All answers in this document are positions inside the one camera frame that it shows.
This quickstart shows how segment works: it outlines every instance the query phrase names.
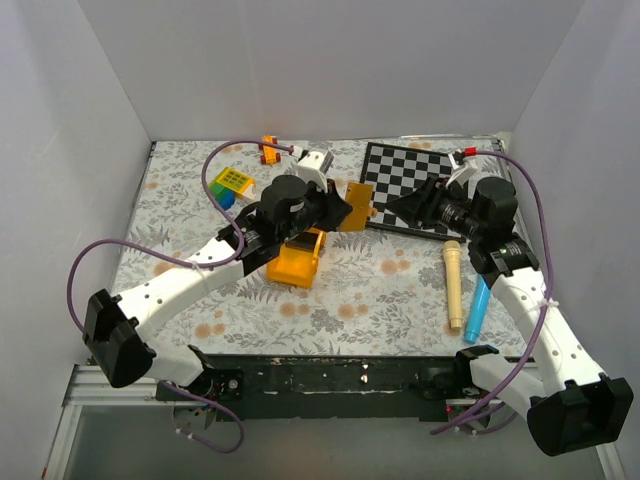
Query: beige microphone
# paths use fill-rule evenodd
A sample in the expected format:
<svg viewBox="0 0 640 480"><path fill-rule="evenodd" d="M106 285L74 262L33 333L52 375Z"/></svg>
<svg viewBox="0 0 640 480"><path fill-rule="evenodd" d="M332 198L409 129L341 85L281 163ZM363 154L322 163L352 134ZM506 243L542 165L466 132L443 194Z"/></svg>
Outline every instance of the beige microphone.
<svg viewBox="0 0 640 480"><path fill-rule="evenodd" d="M449 302L449 328L462 328L462 283L460 282L460 244L445 242L442 256L447 269L447 297Z"/></svg>

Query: checkered board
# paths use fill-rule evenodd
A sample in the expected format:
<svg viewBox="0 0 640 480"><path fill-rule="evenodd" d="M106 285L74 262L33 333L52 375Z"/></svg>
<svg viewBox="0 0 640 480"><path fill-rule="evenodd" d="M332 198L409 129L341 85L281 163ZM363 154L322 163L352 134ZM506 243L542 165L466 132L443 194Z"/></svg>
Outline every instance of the checkered board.
<svg viewBox="0 0 640 480"><path fill-rule="evenodd" d="M427 179L429 173L435 173L439 177L450 176L451 164L447 155L369 143L360 183L373 185L373 206L378 210L378 214L367 222L367 226L439 240L464 241L460 235L440 225L428 230L410 228L393 213L384 209L386 202L413 192Z"/></svg>

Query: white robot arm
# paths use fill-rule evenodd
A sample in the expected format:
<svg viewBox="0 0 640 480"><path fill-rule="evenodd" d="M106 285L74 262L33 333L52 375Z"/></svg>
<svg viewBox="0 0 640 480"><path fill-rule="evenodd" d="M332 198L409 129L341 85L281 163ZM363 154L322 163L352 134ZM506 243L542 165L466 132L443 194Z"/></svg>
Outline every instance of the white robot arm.
<svg viewBox="0 0 640 480"><path fill-rule="evenodd" d="M413 193L386 205L410 226L442 224L469 239L474 269L505 306L529 347L535 342L540 379L520 370L507 383L513 365L489 346L458 352L459 376L466 386L499 390L498 397L527 420L534 440L548 455L614 441L633 392L624 378L606 375L578 342L557 303L545 296L539 262L514 232L518 202L513 185L496 177L481 179L471 200L461 189L459 181L477 170L475 162L463 160L475 154L475 149L468 149L450 156L455 182L429 178ZM536 338L543 306L547 313Z"/></svg>
<svg viewBox="0 0 640 480"><path fill-rule="evenodd" d="M165 324L212 290L277 257L283 243L311 227L336 230L351 212L325 176L333 155L297 147L293 154L300 159L298 175L276 177L260 202L236 218L244 236L236 260L215 268L197 267L231 257L238 237L227 227L189 257L194 268L173 268L118 295L101 290L89 299L83 339L113 387L145 376L198 393L201 383L207 383L205 370L211 368L206 356L193 346L159 339Z"/></svg>

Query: blue marker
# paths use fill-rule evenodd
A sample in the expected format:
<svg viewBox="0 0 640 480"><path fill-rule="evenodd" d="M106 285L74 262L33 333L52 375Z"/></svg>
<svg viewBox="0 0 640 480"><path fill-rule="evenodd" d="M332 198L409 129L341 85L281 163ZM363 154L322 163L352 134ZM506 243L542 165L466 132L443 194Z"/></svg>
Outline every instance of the blue marker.
<svg viewBox="0 0 640 480"><path fill-rule="evenodd" d="M487 313L490 296L491 290L482 278L482 275L478 275L476 293L473 295L473 304L471 305L471 316L469 317L469 322L467 322L467 330L464 332L465 342L473 345L476 343L476 340L478 340L484 315Z"/></svg>

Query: floral tablecloth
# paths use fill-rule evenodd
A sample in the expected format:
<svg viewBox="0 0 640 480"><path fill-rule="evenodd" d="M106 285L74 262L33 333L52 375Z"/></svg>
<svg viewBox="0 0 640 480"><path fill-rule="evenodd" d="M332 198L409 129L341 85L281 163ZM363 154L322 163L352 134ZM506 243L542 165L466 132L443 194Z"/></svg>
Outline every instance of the floral tablecloth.
<svg viewBox="0 0 640 480"><path fill-rule="evenodd" d="M491 138L376 139L376 142L448 152L475 145L493 150ZM222 142L158 142L150 157L135 207L129 240L176 258L187 258L225 221L200 185L201 166ZM341 194L358 181L367 140L286 142L330 149L335 155L329 175ZM236 145L211 164L212 179L225 166L256 180L257 191L276 176L293 173L295 160L282 154L274 166L260 163L254 145ZM479 178L508 175L495 158L481 160ZM235 215L242 207L236 202ZM171 265L125 250L116 272L114 292L160 275ZM472 301L476 274L463 246L463 307ZM265 267L226 285L172 319L160 334L205 353L327 355L453 355L467 345L448 328L442 242L367 229L330 233L321 253L313 288L289 287L265 277ZM518 355L524 341L502 305L489 304L479 342L507 355Z"/></svg>

